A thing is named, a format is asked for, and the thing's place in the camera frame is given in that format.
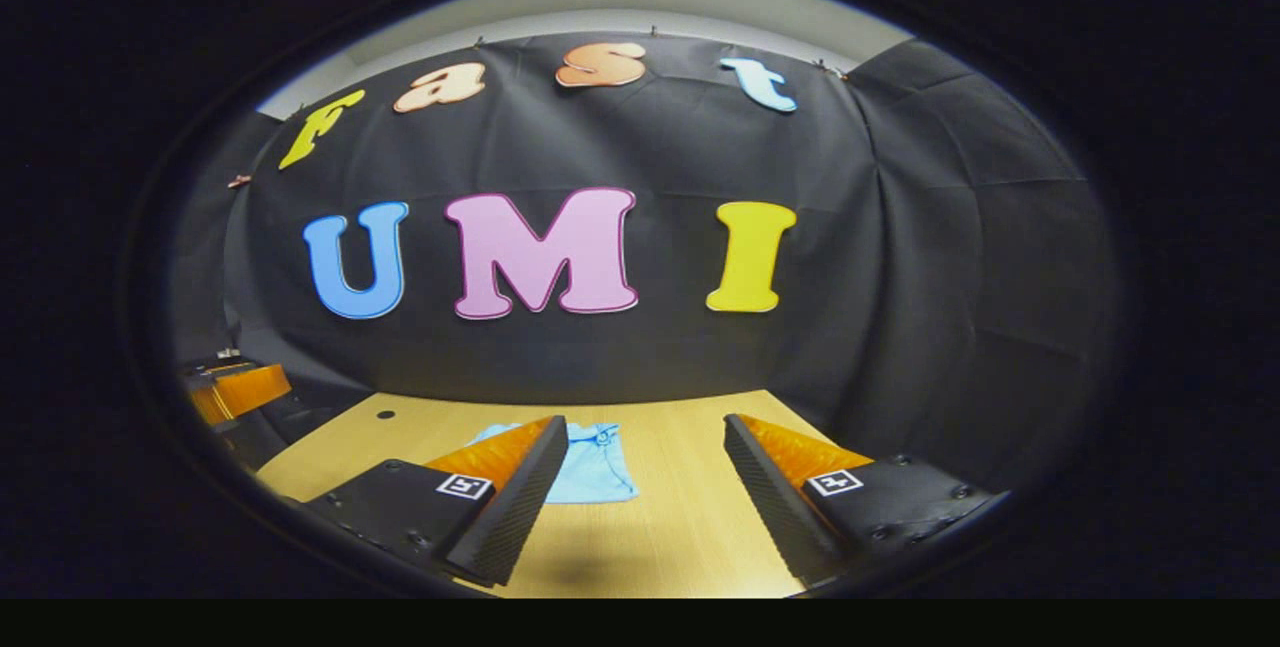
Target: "table surface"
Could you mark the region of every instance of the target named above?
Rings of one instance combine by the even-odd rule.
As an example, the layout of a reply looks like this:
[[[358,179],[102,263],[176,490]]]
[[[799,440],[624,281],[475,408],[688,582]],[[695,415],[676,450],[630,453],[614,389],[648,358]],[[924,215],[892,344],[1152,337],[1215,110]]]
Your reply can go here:
[[[380,419],[379,413],[394,416]],[[564,415],[617,423],[639,496],[544,505],[502,597],[786,597],[787,571],[724,452],[724,415],[748,414],[827,439],[765,391],[628,405],[529,406],[374,395],[259,470],[308,501],[388,459],[416,464],[466,446],[489,425]]]

